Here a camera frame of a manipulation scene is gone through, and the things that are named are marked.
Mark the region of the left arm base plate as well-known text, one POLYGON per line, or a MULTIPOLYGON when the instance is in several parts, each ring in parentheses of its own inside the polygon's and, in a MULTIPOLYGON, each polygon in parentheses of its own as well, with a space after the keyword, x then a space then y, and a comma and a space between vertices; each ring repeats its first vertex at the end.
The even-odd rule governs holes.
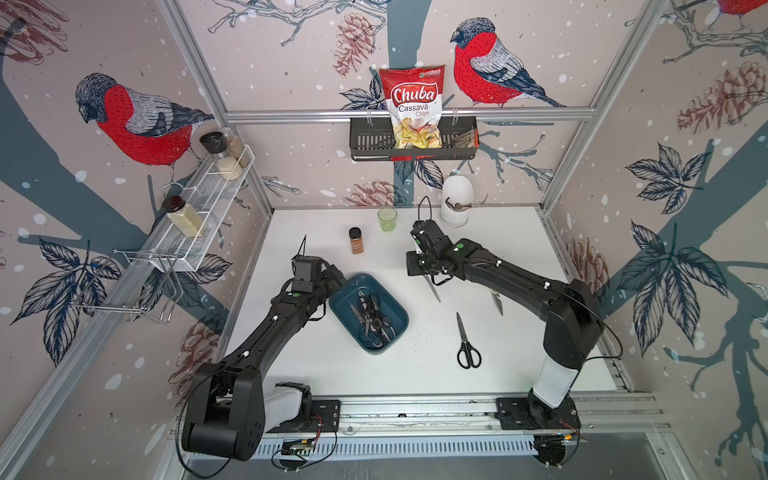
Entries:
POLYGON ((332 433, 339 429, 341 401, 313 400, 308 415, 301 415, 298 420, 289 420, 269 430, 270 434, 277 433, 332 433))

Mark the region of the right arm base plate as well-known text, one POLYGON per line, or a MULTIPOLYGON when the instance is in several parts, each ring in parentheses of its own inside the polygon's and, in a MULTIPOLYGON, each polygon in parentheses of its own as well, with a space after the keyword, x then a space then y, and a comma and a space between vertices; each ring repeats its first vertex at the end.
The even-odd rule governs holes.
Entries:
POLYGON ((496 399, 496 408, 493 417, 503 430, 581 429, 576 404, 570 396, 556 408, 547 406, 535 396, 501 397, 496 399))

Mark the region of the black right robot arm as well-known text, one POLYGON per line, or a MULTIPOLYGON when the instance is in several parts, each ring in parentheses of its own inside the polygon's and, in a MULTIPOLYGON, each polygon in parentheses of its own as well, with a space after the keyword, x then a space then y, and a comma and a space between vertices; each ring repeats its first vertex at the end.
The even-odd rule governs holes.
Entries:
POLYGON ((598 302, 581 280, 548 279, 462 238, 452 242, 433 220, 417 220, 410 232, 416 249, 406 253, 407 274, 431 279, 445 275, 487 287, 522 305, 545 323, 547 354, 526 407, 538 424, 550 420, 604 332, 598 302))

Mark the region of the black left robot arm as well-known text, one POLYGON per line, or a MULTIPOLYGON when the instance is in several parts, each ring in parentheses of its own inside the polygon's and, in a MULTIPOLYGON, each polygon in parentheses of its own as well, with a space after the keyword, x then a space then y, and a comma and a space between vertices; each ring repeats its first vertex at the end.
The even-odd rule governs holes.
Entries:
POLYGON ((342 272, 317 256, 292 259, 294 276, 270 300, 265 319, 217 363, 205 363, 186 396, 180 447, 187 452, 245 461, 265 431, 263 379, 288 341, 345 283, 342 272))

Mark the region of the black scissors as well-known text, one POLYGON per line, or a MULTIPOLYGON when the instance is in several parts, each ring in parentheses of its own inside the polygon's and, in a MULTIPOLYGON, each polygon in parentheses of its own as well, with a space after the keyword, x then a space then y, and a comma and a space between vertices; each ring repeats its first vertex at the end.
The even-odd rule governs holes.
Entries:
POLYGON ((366 294, 363 290, 358 290, 358 309, 368 324, 370 332, 371 323, 375 320, 382 320, 380 313, 374 305, 373 297, 366 294))
POLYGON ((459 366, 465 370, 479 368, 482 363, 482 356, 469 342, 460 313, 456 313, 456 319, 461 339, 461 345, 457 352, 457 362, 459 366))

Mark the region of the small grey scissors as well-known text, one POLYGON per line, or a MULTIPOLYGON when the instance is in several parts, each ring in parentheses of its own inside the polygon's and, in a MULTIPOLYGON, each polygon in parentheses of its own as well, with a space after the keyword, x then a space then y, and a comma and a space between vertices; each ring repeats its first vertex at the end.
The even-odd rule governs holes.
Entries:
POLYGON ((432 281, 431 276, 425 275, 424 276, 424 280, 425 280, 426 284, 428 285, 430 291, 434 295, 435 299, 437 300, 437 302, 441 303, 442 302, 441 297, 439 296, 439 294, 437 292, 436 286, 435 286, 434 282, 432 281))

